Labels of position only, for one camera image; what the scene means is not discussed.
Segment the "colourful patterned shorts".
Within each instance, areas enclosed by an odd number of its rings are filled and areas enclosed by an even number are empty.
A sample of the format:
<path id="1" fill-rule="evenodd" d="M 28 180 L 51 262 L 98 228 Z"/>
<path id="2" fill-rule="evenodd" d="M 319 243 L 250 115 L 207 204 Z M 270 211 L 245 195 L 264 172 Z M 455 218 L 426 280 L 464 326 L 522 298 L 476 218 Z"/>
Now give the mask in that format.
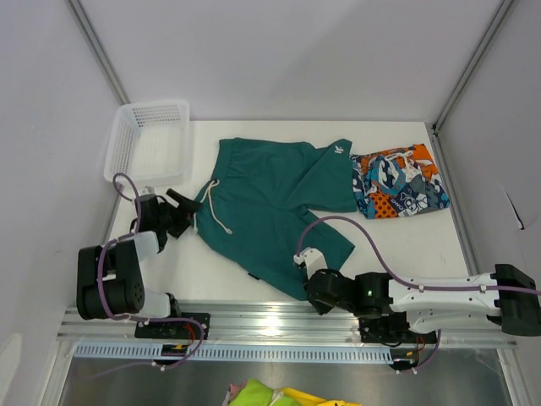
<path id="1" fill-rule="evenodd" d="M 451 205 L 424 144 L 351 155 L 350 160 L 353 195 L 367 219 L 411 217 Z"/>

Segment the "green shorts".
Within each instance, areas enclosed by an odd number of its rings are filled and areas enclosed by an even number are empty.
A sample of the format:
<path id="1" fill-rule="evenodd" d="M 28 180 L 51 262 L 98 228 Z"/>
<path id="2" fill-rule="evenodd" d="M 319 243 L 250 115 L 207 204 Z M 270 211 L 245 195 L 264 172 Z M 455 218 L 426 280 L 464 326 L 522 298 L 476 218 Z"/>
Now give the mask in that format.
<path id="1" fill-rule="evenodd" d="M 210 180 L 196 200 L 194 231 L 251 277 L 306 300 L 305 275 L 294 263 L 298 242 L 340 269 L 354 245 L 316 211 L 354 213 L 352 142 L 316 148 L 308 142 L 221 140 Z"/>

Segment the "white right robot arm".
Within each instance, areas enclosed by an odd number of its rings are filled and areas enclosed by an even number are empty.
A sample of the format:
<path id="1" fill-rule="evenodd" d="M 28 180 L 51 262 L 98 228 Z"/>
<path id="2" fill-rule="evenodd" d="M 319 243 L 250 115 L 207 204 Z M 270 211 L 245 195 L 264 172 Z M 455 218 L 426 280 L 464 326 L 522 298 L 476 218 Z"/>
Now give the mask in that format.
<path id="1" fill-rule="evenodd" d="M 309 302 L 323 315 L 334 308 L 353 314 L 363 331 L 405 341 L 445 329 L 498 326 L 505 334 L 540 334 L 540 292 L 532 278 L 513 265 L 464 278 L 399 282 L 387 273 L 355 278 L 325 269 L 306 282 Z"/>

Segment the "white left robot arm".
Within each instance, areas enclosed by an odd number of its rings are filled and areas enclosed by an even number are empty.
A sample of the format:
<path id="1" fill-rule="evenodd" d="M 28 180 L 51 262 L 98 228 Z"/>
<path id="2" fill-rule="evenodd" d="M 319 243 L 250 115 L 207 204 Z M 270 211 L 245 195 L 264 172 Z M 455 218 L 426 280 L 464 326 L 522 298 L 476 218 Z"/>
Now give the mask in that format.
<path id="1" fill-rule="evenodd" d="M 78 253 L 76 307 L 85 320 L 125 320 L 144 323 L 166 338 L 183 330 L 178 302 L 170 293 L 145 287 L 140 265 L 179 238 L 202 204 L 168 189 L 165 196 L 151 191 L 134 199 L 136 218 L 127 235 Z"/>

